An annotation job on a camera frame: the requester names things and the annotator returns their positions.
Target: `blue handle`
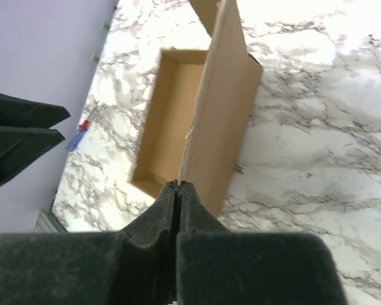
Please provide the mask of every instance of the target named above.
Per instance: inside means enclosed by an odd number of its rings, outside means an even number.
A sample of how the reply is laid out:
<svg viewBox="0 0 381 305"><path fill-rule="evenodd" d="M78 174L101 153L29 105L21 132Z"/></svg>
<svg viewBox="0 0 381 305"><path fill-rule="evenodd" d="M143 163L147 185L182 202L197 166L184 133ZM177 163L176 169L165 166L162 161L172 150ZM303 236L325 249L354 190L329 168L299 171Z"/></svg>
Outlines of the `blue handle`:
<svg viewBox="0 0 381 305"><path fill-rule="evenodd" d="M79 128L74 133L74 135L72 136L71 140L69 141L68 145L66 146L66 149L68 151L74 151L76 149L77 145L79 144L79 142L82 140L84 134L87 131L88 131L87 128L81 129L81 127L79 126Z"/></svg>

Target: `box flap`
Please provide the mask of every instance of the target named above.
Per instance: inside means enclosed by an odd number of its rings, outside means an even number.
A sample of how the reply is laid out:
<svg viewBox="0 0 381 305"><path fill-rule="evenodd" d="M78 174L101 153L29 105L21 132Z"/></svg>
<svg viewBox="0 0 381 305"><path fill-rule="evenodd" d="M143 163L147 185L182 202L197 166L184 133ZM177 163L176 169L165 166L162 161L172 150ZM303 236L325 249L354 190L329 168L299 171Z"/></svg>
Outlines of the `box flap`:
<svg viewBox="0 0 381 305"><path fill-rule="evenodd" d="M214 1L190 1L211 31ZM221 211L261 72L247 53L236 0L222 0L180 172L180 180L193 182L213 213Z"/></svg>
<svg viewBox="0 0 381 305"><path fill-rule="evenodd" d="M209 36L213 37L220 0L190 0L189 2Z"/></svg>

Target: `cardboard box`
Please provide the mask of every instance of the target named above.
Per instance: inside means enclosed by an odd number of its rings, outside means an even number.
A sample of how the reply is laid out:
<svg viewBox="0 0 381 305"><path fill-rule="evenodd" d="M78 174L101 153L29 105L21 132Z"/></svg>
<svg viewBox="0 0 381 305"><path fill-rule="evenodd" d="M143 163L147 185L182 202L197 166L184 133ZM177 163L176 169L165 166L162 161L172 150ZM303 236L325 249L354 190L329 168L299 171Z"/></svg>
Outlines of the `cardboard box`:
<svg viewBox="0 0 381 305"><path fill-rule="evenodd" d="M195 184L221 212L262 67L248 54L236 0L190 0L210 49L161 50L131 183L157 197L165 182Z"/></svg>

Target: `gray wall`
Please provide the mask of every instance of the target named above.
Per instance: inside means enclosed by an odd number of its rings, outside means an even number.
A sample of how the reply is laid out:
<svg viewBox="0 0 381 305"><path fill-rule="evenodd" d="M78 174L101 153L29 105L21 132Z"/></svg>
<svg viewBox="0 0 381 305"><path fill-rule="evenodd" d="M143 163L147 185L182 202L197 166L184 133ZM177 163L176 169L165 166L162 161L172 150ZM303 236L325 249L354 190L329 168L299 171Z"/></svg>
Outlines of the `gray wall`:
<svg viewBox="0 0 381 305"><path fill-rule="evenodd" d="M62 105L71 118L57 124L73 134L95 73L116 0L0 0L0 93ZM0 187L0 232L33 230L55 197L66 141Z"/></svg>

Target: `marble countertop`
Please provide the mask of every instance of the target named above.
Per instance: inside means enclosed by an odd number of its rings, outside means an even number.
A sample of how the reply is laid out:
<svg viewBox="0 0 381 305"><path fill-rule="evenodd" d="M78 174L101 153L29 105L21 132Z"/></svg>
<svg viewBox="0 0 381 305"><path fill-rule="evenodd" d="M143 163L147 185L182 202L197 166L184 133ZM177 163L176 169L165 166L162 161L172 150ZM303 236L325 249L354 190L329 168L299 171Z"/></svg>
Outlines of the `marble countertop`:
<svg viewBox="0 0 381 305"><path fill-rule="evenodd" d="M381 305L381 0L237 3L264 75L218 218L320 236L350 304ZM126 181L159 49L209 43L186 0L120 1L83 117L103 104L53 206L69 231L121 229L152 203Z"/></svg>

